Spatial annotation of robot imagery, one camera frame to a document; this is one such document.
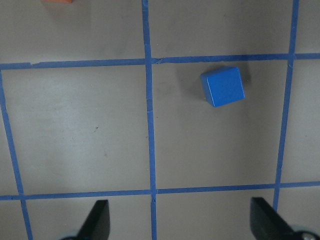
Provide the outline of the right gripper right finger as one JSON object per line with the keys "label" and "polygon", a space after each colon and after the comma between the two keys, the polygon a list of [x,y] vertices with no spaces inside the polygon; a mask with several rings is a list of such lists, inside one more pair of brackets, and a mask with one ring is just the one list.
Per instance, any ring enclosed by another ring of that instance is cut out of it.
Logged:
{"label": "right gripper right finger", "polygon": [[251,198],[249,225],[256,240],[293,240],[295,238],[295,231],[263,197]]}

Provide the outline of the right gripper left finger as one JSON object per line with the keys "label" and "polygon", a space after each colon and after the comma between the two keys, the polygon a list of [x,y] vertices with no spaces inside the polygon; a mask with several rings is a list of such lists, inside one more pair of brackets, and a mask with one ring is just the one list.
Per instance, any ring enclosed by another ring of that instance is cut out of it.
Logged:
{"label": "right gripper left finger", "polygon": [[76,240],[107,240],[111,221],[109,201],[97,200],[77,233]]}

